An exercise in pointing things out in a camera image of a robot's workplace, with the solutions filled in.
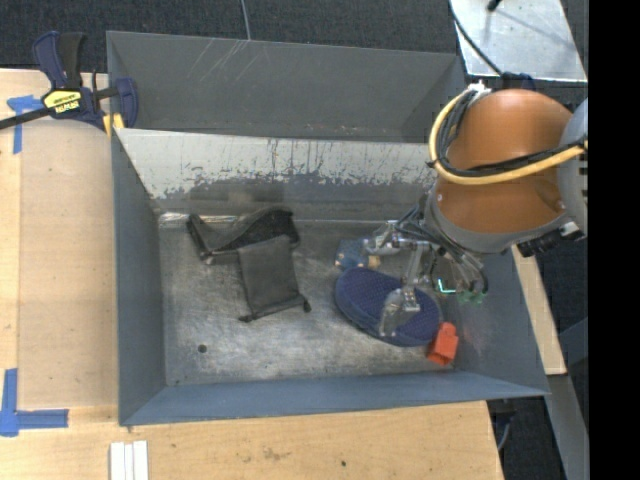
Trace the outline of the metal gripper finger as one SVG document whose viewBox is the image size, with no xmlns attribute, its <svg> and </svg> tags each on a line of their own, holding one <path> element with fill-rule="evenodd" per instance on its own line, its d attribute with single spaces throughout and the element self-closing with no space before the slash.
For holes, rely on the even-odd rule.
<svg viewBox="0 0 640 480">
<path fill-rule="evenodd" d="M 391 291 L 385 298 L 378 325 L 383 337 L 391 337 L 396 329 L 414 318 L 421 311 L 415 289 L 401 287 Z"/>
<path fill-rule="evenodd" d="M 387 221 L 361 241 L 363 253 L 370 256 L 389 256 L 400 252 L 397 222 Z"/>
</svg>

